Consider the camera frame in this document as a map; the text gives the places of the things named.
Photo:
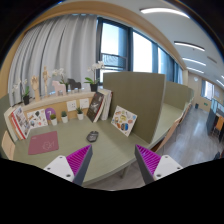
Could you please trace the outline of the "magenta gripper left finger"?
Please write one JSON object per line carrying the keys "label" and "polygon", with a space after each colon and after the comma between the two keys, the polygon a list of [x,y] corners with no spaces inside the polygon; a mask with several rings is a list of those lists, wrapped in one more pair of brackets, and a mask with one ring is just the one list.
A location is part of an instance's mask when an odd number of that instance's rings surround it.
{"label": "magenta gripper left finger", "polygon": [[81,186],[92,155],[92,145],[87,145],[68,156],[59,155],[44,170]]}

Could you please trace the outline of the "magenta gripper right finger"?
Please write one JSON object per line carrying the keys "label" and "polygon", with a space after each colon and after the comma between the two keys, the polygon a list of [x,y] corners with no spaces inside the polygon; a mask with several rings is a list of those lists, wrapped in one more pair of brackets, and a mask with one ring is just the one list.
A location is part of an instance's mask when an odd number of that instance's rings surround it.
{"label": "magenta gripper right finger", "polygon": [[182,169],[182,166],[169,155],[159,156],[140,145],[135,145],[135,156],[145,184],[150,184]]}

